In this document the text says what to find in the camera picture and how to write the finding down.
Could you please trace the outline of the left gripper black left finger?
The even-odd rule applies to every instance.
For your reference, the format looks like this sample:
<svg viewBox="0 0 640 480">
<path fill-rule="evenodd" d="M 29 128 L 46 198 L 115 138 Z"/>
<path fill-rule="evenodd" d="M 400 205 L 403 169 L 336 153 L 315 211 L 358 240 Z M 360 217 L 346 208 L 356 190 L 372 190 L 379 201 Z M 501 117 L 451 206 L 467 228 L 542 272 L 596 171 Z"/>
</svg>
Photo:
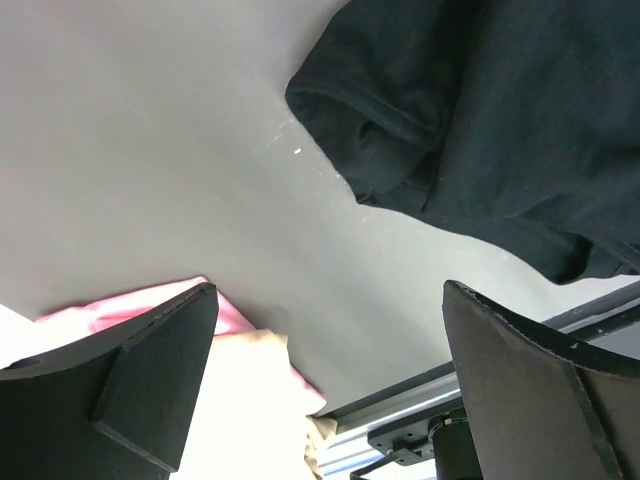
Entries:
<svg viewBox="0 0 640 480">
<path fill-rule="evenodd" d="M 2 478 L 169 478 L 180 467 L 217 316 L 217 290 L 201 283 L 2 369 Z"/>
</svg>

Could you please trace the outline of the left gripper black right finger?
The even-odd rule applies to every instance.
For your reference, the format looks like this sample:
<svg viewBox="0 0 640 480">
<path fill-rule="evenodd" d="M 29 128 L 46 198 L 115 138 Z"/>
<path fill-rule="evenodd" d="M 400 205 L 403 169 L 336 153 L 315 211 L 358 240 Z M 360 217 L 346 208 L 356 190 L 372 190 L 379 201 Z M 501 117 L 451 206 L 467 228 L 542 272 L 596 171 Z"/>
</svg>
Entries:
<svg viewBox="0 0 640 480">
<path fill-rule="evenodd" d="M 638 360 L 456 281 L 442 311 L 484 478 L 638 478 Z"/>
</svg>

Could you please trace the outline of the black t-shirt with flower print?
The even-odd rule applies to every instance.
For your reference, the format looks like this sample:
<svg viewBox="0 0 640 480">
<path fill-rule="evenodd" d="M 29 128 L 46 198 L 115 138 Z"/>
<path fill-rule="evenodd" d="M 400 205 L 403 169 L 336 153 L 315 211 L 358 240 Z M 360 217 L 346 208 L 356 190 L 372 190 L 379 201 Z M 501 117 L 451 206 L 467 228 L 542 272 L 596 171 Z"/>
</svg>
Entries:
<svg viewBox="0 0 640 480">
<path fill-rule="evenodd" d="M 351 1 L 285 100 L 360 204 L 557 285 L 639 272 L 635 1 Z"/>
</svg>

